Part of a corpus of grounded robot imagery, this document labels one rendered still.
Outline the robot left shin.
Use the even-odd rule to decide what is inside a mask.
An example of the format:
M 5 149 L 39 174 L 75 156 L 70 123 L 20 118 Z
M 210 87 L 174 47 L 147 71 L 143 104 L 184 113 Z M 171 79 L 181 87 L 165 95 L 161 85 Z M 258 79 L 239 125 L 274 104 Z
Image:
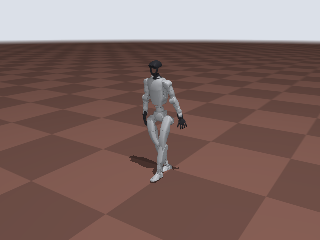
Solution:
M 165 148 L 160 146 L 158 150 L 158 156 L 157 156 L 157 174 L 161 175 L 162 173 L 162 168 L 164 165 L 164 162 L 166 161 L 167 158 L 167 153 L 168 153 L 169 146 L 166 144 Z

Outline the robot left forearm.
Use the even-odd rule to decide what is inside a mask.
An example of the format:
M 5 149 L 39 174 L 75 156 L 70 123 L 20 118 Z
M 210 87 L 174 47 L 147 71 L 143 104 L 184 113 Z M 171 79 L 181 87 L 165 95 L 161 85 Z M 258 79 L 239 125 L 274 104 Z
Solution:
M 173 107 L 175 108 L 179 118 L 181 118 L 183 116 L 182 114 L 182 110 L 181 110 L 181 107 L 180 107 L 180 104 L 179 104 L 179 101 L 177 100 L 177 98 L 174 98 L 174 103 L 173 104 Z

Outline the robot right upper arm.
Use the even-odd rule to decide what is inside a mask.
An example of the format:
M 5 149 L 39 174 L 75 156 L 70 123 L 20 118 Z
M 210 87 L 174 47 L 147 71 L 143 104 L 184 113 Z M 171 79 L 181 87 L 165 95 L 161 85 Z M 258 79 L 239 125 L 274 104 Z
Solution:
M 149 80 L 149 78 L 147 78 L 147 79 L 145 79 L 145 80 L 143 81 L 145 94 L 143 95 L 142 99 L 145 100 L 145 101 L 149 101 L 149 100 L 150 100 L 148 80 Z

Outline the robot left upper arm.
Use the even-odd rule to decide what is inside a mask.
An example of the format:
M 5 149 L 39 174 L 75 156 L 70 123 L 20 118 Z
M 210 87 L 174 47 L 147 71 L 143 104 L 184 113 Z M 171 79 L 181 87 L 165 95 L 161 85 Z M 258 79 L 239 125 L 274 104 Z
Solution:
M 174 92 L 174 89 L 173 89 L 172 82 L 170 80 L 163 80 L 162 84 L 163 84 L 163 87 L 167 90 L 167 92 L 168 92 L 168 94 L 170 96 L 169 103 L 170 104 L 175 104 L 174 103 L 174 98 L 176 98 L 176 96 L 175 96 L 175 92 Z

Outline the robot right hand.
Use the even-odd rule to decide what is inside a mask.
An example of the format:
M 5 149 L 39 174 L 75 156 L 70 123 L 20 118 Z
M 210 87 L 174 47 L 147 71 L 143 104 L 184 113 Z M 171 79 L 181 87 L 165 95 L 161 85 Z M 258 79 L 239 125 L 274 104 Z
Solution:
M 144 124 L 146 125 L 146 126 L 148 126 L 147 125 L 147 121 L 146 121 L 146 116 L 147 116 L 148 114 L 147 114 L 147 112 L 145 111 L 144 112 L 144 114 L 143 114 L 143 120 L 144 120 Z

